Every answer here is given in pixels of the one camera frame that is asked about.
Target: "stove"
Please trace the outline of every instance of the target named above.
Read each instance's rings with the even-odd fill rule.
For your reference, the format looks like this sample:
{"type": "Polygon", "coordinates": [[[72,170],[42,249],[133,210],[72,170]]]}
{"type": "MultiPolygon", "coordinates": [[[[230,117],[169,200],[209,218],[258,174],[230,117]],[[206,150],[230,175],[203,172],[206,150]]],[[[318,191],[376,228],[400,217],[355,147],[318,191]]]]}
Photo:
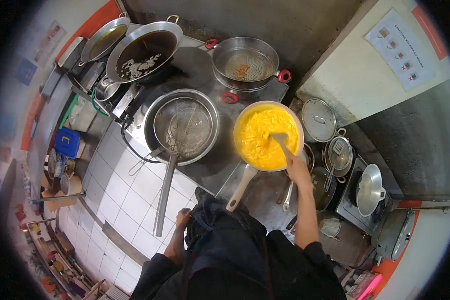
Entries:
{"type": "Polygon", "coordinates": [[[373,231],[377,228],[378,222],[382,218],[384,211],[389,203],[391,204],[391,201],[389,201],[390,195],[386,193],[385,199],[378,202],[377,208],[371,215],[362,216],[360,214],[357,207],[355,191],[357,183],[366,167],[367,163],[360,155],[357,155],[335,211],[367,234],[372,235],[373,231]]]}

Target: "red pot handle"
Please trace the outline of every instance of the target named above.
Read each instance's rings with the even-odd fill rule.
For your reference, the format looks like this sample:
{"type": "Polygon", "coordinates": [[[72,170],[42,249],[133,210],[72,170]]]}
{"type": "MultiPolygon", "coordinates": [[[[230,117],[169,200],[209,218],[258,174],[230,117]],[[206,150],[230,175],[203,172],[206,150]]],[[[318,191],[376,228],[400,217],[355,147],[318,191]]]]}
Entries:
{"type": "Polygon", "coordinates": [[[239,101],[239,97],[234,93],[222,93],[222,100],[228,104],[234,104],[239,101]]]}
{"type": "Polygon", "coordinates": [[[278,73],[278,82],[281,82],[283,84],[286,84],[292,80],[292,74],[290,74],[290,71],[287,69],[283,69],[278,73]]]}
{"type": "Polygon", "coordinates": [[[213,49],[218,44],[218,40],[216,38],[211,38],[205,42],[205,48],[213,49]]]}

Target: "yellow scrambled egg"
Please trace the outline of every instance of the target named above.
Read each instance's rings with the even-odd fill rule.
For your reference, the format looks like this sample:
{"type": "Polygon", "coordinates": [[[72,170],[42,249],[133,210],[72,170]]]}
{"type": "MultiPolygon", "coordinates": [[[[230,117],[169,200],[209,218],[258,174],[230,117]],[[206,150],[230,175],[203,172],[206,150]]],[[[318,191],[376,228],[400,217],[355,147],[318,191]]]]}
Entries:
{"type": "Polygon", "coordinates": [[[278,170],[287,166],[280,144],[269,137],[270,133],[285,133],[285,146],[297,153],[299,132],[295,122],[283,108],[263,105],[240,117],[239,130],[235,133],[235,145],[242,157],[262,170],[278,170]]]}

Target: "dark frying oil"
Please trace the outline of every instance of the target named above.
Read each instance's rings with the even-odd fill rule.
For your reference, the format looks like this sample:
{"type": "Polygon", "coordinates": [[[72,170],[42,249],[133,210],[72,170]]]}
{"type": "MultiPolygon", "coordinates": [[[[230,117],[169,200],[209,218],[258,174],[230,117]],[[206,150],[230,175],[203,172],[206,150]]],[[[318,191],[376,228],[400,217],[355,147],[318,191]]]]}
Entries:
{"type": "MultiPolygon", "coordinates": [[[[150,59],[150,57],[161,54],[155,61],[155,64],[147,70],[152,71],[158,68],[162,63],[166,62],[170,56],[172,56],[175,47],[177,46],[177,38],[175,34],[169,31],[153,31],[142,35],[138,39],[130,43],[123,50],[122,54],[118,58],[116,63],[116,71],[119,76],[123,73],[122,66],[124,63],[133,59],[136,63],[144,63],[150,59]]],[[[124,76],[123,79],[129,79],[129,76],[124,76]]]]}
{"type": "Polygon", "coordinates": [[[127,31],[128,26],[124,24],[117,25],[110,29],[107,33],[102,35],[90,49],[90,58],[99,56],[108,47],[118,41],[122,35],[127,31]]]}

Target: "blue plastic container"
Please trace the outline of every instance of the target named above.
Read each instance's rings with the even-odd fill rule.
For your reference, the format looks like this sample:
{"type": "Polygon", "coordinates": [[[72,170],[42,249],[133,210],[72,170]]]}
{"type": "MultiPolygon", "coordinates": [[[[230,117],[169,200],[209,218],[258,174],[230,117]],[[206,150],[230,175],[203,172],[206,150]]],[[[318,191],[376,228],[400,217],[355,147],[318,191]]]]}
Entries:
{"type": "Polygon", "coordinates": [[[53,147],[57,153],[76,159],[80,147],[80,135],[73,130],[62,127],[56,131],[53,147]]]}

